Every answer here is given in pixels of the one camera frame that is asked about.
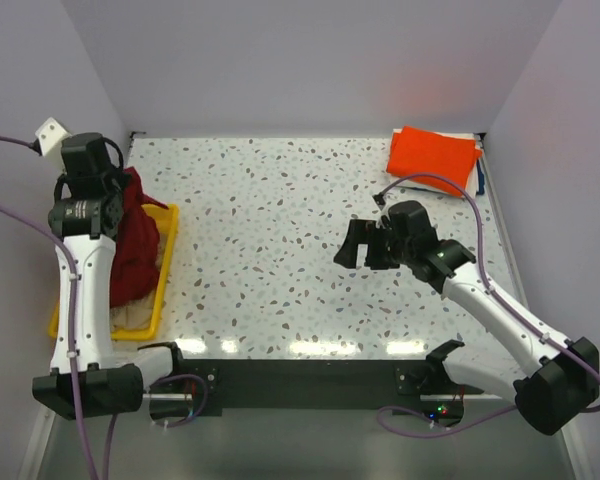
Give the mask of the dark red t shirt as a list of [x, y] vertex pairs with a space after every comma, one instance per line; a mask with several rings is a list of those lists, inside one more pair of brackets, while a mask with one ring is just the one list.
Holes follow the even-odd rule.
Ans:
[[123, 216], [118, 226], [116, 252], [110, 279], [110, 307], [122, 307], [149, 295], [159, 281], [156, 266], [159, 231], [155, 220], [144, 210], [153, 205], [167, 210], [166, 204], [148, 196], [134, 167], [124, 173], [129, 183], [123, 194]]

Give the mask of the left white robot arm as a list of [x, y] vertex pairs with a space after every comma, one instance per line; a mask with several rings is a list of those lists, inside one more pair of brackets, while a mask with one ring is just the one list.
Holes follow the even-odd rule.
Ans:
[[115, 359], [110, 278], [131, 177], [112, 163], [113, 145], [99, 133], [59, 143], [64, 171], [48, 214], [60, 273], [57, 338], [50, 372], [34, 378], [32, 393], [68, 420], [135, 412], [153, 384], [176, 392], [187, 380], [173, 342], [142, 347], [130, 363]]

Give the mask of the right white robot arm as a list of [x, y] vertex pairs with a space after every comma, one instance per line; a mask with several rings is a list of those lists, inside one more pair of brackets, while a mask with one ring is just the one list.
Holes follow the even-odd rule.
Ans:
[[490, 279], [478, 253], [454, 239], [441, 239], [427, 210], [417, 201], [385, 206], [377, 220], [353, 219], [334, 257], [354, 269], [366, 246], [365, 267], [406, 266], [475, 318], [516, 361], [521, 378], [505, 381], [483, 368], [449, 359], [460, 347], [448, 342], [429, 354], [428, 386], [439, 393], [466, 384], [514, 404], [536, 431], [553, 435], [600, 397], [598, 348], [587, 338], [571, 340], [537, 318]]

